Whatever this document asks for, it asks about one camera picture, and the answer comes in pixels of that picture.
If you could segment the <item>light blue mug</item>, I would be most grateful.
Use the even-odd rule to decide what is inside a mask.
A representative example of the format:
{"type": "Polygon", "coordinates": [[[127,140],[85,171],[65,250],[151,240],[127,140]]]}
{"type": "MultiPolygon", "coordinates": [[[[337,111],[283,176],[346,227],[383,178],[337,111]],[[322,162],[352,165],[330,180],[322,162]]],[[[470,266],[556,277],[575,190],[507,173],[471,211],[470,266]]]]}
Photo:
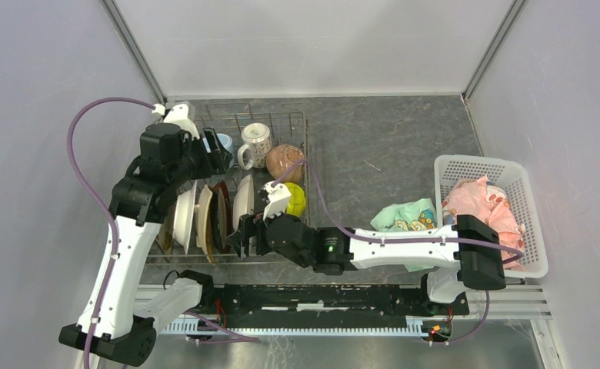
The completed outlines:
{"type": "Polygon", "coordinates": [[[228,163],[228,166],[231,168],[235,164],[235,150],[234,150],[234,146],[233,146],[232,137],[229,135],[226,135],[226,134],[222,134],[222,133],[218,133],[217,137],[218,137],[222,147],[225,148],[228,151],[228,153],[232,156],[231,161],[228,163]]]}

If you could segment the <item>red-rimmed beige plate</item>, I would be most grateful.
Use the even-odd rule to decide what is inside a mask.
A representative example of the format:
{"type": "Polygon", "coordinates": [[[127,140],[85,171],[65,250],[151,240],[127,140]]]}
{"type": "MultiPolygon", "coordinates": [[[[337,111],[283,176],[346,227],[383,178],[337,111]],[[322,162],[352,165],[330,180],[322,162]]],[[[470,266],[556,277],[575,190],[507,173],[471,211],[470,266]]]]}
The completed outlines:
{"type": "Polygon", "coordinates": [[[228,229],[232,222],[228,220],[227,204],[227,185],[224,181],[219,181],[211,187],[212,199],[210,203],[210,226],[212,230],[212,241],[214,249],[223,254],[229,251],[225,246],[228,237],[228,229]]]}

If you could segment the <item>cream divided plate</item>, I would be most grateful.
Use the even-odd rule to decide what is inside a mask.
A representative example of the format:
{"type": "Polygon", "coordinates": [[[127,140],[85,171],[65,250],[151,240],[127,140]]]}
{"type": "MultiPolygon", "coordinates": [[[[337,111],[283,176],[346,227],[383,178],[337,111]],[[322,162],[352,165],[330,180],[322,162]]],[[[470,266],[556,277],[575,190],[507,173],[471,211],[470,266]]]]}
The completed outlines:
{"type": "Polygon", "coordinates": [[[236,231],[242,215],[254,213],[254,179],[246,175],[238,184],[232,206],[232,225],[236,231]]]}

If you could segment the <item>white floral mug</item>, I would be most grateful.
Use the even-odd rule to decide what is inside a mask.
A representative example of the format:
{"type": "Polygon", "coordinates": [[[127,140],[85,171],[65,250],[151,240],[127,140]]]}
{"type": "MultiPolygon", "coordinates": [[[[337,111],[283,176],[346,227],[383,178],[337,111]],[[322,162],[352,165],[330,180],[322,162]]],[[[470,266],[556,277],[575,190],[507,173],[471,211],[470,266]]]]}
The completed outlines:
{"type": "Polygon", "coordinates": [[[243,145],[237,151],[241,169],[265,168],[267,155],[272,149],[272,133],[269,126],[254,122],[241,131],[243,145]]]}

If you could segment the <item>plain white plate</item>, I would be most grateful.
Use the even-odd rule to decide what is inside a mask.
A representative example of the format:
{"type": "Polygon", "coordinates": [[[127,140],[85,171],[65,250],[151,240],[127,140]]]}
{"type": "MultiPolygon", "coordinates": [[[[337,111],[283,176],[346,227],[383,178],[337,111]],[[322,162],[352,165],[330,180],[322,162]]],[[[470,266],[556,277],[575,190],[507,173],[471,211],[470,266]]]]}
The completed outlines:
{"type": "Polygon", "coordinates": [[[191,244],[197,187],[198,182],[194,181],[189,189],[183,189],[175,204],[172,237],[183,247],[185,254],[188,253],[191,244]]]}

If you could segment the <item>beige brown-rimmed bowl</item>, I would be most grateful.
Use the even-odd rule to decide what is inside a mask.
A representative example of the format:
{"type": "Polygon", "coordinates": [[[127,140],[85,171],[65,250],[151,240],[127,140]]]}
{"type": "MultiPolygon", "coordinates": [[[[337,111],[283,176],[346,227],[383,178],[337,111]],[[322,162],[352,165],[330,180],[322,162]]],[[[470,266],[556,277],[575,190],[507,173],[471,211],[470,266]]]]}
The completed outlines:
{"type": "MultiPolygon", "coordinates": [[[[297,161],[304,159],[303,151],[293,145],[278,145],[268,152],[266,156],[266,168],[274,179],[280,177],[297,161]]],[[[303,178],[303,166],[299,165],[282,179],[282,182],[293,182],[300,184],[303,178]]]]}

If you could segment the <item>square floral plate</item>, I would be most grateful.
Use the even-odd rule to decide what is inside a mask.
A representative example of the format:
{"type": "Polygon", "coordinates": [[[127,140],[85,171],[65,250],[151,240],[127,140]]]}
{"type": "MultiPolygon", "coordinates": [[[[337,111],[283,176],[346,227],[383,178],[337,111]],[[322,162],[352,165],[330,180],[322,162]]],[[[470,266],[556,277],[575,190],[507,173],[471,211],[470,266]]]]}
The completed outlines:
{"type": "Polygon", "coordinates": [[[162,223],[156,238],[156,244],[159,250],[164,255],[171,255],[173,252],[174,240],[173,240],[173,228],[174,228],[174,216],[175,208],[171,206],[168,213],[162,223]]]}

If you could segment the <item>lime green bowl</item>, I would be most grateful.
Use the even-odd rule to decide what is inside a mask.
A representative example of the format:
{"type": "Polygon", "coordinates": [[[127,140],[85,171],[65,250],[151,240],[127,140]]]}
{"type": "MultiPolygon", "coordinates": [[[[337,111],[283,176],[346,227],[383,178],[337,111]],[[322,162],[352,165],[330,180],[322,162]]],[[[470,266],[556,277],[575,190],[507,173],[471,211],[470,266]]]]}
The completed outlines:
{"type": "Polygon", "coordinates": [[[285,182],[285,187],[291,194],[286,207],[286,213],[300,218],[307,206],[305,191],[299,184],[293,182],[285,182]]]}

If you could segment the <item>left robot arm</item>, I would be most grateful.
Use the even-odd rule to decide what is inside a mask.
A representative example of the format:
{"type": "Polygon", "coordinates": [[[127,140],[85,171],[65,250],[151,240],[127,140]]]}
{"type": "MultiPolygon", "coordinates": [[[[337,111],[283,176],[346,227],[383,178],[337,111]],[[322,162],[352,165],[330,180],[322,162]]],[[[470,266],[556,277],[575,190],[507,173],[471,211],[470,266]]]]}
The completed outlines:
{"type": "Polygon", "coordinates": [[[160,123],[145,129],[140,153],[102,205],[108,219],[105,253],[82,314],[59,333],[61,344],[125,366],[150,356],[157,336],[189,309],[215,305],[207,274],[184,271],[146,305],[135,304],[138,280],[168,211],[182,203],[187,181],[227,171],[231,155],[214,130],[191,123],[160,123]]]}

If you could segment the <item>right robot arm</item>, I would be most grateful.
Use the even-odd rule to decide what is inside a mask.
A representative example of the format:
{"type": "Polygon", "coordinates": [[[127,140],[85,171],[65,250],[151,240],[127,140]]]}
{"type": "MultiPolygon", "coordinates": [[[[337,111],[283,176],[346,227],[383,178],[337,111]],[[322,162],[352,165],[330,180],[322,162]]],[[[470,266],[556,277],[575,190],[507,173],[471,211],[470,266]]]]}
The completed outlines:
{"type": "Polygon", "coordinates": [[[437,314],[466,290],[497,291],[506,286],[498,234],[473,215],[461,215],[454,224],[440,228],[406,232],[310,228],[289,214],[267,219],[243,215],[226,243],[240,258],[248,257],[254,246],[258,255],[276,253],[325,275],[423,265],[429,272],[418,304],[429,314],[437,314]]]}

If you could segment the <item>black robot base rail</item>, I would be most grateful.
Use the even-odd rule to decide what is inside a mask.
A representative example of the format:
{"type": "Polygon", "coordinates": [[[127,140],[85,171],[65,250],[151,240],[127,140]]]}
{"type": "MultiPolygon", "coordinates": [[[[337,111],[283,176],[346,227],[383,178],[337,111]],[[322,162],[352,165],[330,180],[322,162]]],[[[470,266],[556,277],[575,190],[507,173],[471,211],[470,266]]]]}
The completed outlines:
{"type": "Polygon", "coordinates": [[[416,336],[446,341],[452,320],[469,313],[465,294],[450,303],[432,302],[424,286],[400,284],[215,284],[212,276],[173,271],[165,278],[201,287],[197,305],[165,332],[192,339],[218,335],[250,341],[257,336],[416,336]]]}

